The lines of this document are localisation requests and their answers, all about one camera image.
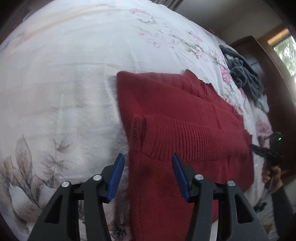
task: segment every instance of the sweater sleeve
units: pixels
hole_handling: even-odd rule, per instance
[[[293,218],[292,205],[286,195],[284,186],[281,186],[272,196],[274,205],[274,221],[278,235],[282,237]]]

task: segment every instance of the metal pin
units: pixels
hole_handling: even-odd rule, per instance
[[[234,187],[235,186],[235,182],[234,181],[228,181],[227,182],[228,186]]]
[[[63,183],[62,183],[62,187],[63,188],[66,188],[66,187],[68,187],[70,185],[70,183],[68,182],[68,181],[64,181]]]
[[[204,176],[201,175],[201,174],[196,174],[196,175],[194,176],[194,178],[195,178],[196,180],[203,180],[203,179],[204,179]]]
[[[99,174],[97,174],[97,175],[94,175],[93,179],[94,179],[95,181],[100,181],[100,180],[102,179],[102,176],[99,175]]]

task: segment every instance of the brown wooden furniture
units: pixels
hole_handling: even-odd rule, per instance
[[[285,79],[272,58],[254,37],[245,37],[231,46],[246,58],[260,76],[270,107],[268,117],[272,129],[285,134],[279,147],[279,153],[283,156],[280,165],[284,173],[283,177],[294,175],[296,173],[296,115],[293,98]]]

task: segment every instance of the red knit fabric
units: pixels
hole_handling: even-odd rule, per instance
[[[117,74],[118,104],[129,141],[129,198],[134,241],[185,240],[193,204],[181,197],[171,158],[213,182],[254,179],[251,136],[242,116],[211,84],[179,74]],[[218,205],[213,205],[213,220]]]

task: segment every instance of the person's arm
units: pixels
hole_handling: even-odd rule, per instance
[[[274,221],[277,233],[280,237],[282,237],[293,219],[293,209],[286,195],[283,182],[281,180],[281,169],[278,166],[271,167],[270,170],[264,169],[262,172],[262,181],[266,183],[270,180],[270,172],[274,175],[273,185],[270,189],[274,207]]]

